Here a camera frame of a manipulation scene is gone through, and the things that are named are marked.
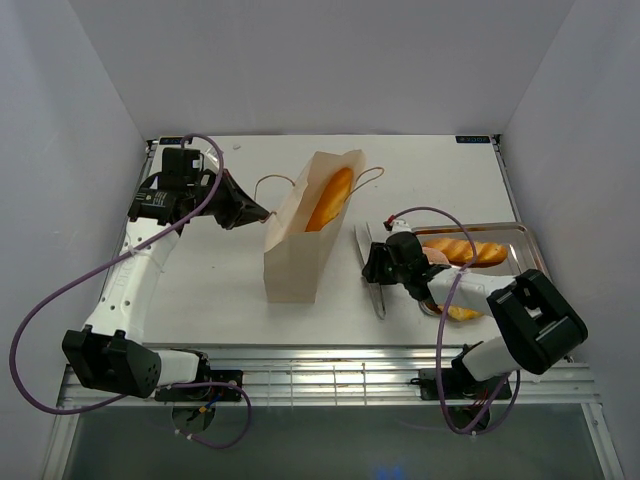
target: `metal tray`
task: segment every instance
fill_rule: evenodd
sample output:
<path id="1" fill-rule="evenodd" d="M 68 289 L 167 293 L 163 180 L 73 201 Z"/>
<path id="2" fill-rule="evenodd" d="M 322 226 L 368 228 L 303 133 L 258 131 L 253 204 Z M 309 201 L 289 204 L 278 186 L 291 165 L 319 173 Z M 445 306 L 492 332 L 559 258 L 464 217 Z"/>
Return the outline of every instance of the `metal tray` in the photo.
<path id="1" fill-rule="evenodd" d="M 465 225 L 473 240 L 478 242 L 496 242 L 507 247 L 509 255 L 500 265 L 487 268 L 472 268 L 477 273 L 486 275 L 520 275 L 530 268 L 535 268 L 549 276 L 540 249 L 533 234 L 521 223 L 481 223 Z M 433 237 L 450 237 L 466 240 L 464 233 L 457 226 L 416 227 L 413 229 L 421 242 Z"/>

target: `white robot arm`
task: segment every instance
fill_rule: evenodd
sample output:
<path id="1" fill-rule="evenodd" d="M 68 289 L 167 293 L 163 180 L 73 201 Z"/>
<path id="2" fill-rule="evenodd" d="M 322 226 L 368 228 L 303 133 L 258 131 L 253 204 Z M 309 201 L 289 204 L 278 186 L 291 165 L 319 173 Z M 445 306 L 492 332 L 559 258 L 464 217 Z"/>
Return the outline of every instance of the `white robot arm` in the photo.
<path id="1" fill-rule="evenodd" d="M 416 235 L 399 231 L 371 244 L 362 275 L 369 283 L 400 283 L 412 298 L 443 305 L 458 272 L 430 264 Z M 443 371 L 449 390 L 514 370 L 542 374 L 588 336 L 582 319 L 539 270 L 518 276 L 464 272 L 451 304 L 494 317 L 502 335 L 464 349 L 452 361 Z"/>
<path id="2" fill-rule="evenodd" d="M 98 305 L 81 331 L 69 330 L 62 349 L 87 388 L 146 398 L 157 387 L 206 381 L 208 365 L 198 352 L 150 350 L 142 345 L 153 292 L 182 229 L 168 232 L 142 250 L 139 245 L 201 205 L 216 176 L 220 184 L 200 215 L 213 215 L 229 230 L 264 221 L 269 212 L 235 183 L 227 170 L 205 168 L 197 149 L 164 148 L 162 169 L 140 186 L 131 208 L 120 253 L 131 257 L 110 272 Z"/>

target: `white table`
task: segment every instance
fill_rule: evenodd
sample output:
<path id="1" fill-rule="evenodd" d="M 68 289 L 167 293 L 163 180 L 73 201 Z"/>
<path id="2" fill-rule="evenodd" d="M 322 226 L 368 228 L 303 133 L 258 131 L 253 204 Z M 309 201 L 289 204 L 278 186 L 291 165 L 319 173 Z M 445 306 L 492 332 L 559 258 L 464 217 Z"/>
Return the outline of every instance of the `white table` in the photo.
<path id="1" fill-rule="evenodd" d="M 229 136 L 216 140 L 226 166 L 249 193 L 269 173 L 295 178 L 318 150 L 362 149 L 367 166 L 386 174 L 354 196 L 314 305 L 269 304 L 262 282 L 264 225 L 224 231 L 212 217 L 184 230 L 161 275 L 145 328 L 154 345 L 431 346 L 437 320 L 425 317 L 401 287 L 385 293 L 387 317 L 379 320 L 360 279 L 353 225 L 380 223 L 407 207 L 444 209 L 463 223 L 514 221 L 491 144 L 457 144 L 453 136 Z M 206 143 L 194 145 L 206 149 Z M 152 170 L 159 169 L 156 155 Z M 260 186 L 258 202 L 277 208 L 289 188 L 279 179 Z M 413 226 L 447 219 L 417 213 Z M 449 323 L 445 344 L 461 345 L 498 334 L 483 317 Z"/>

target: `bread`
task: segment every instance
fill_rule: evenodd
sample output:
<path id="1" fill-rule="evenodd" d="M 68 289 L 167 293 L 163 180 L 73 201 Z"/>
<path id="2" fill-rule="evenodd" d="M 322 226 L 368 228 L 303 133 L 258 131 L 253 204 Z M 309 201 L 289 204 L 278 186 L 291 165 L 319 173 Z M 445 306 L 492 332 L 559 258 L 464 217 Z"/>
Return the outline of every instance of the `bread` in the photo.
<path id="1" fill-rule="evenodd" d="M 438 305 L 440 311 L 444 308 L 444 305 Z M 468 308 L 462 307 L 454 307 L 453 305 L 449 307 L 449 311 L 447 315 L 454 320 L 458 320 L 459 322 L 464 322 L 465 320 L 472 320 L 474 318 L 478 318 L 482 316 L 482 313 L 476 312 L 475 310 L 470 310 Z"/>
<path id="2" fill-rule="evenodd" d="M 331 220 L 340 215 L 344 202 L 351 193 L 353 170 L 338 170 L 324 188 L 315 210 L 309 218 L 305 232 L 319 232 Z"/>
<path id="3" fill-rule="evenodd" d="M 427 260 L 429 260 L 429 263 L 433 265 L 449 265 L 449 259 L 440 250 L 422 247 L 422 253 L 427 256 Z"/>
<path id="4" fill-rule="evenodd" d="M 507 249 L 498 243 L 475 242 L 478 251 L 478 260 L 474 267 L 492 267 L 498 265 L 507 258 Z M 462 266 L 473 258 L 471 244 L 467 240 L 455 238 L 432 238 L 423 243 L 423 246 L 440 250 L 447 256 L 453 265 Z"/>

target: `brown paper bag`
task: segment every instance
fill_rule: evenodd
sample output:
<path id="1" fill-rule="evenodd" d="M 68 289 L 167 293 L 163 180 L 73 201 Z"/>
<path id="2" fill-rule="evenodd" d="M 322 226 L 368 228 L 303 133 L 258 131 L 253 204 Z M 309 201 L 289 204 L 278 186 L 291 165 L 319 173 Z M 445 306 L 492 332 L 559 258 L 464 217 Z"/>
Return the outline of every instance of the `brown paper bag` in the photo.
<path id="1" fill-rule="evenodd" d="M 350 167 L 354 178 L 358 178 L 365 164 L 362 150 L 344 155 L 316 152 L 302 170 L 293 189 L 267 224 L 263 277 L 269 302 L 315 302 L 318 284 L 351 196 L 340 215 L 321 231 L 305 232 L 307 223 L 333 174 L 341 168 Z"/>

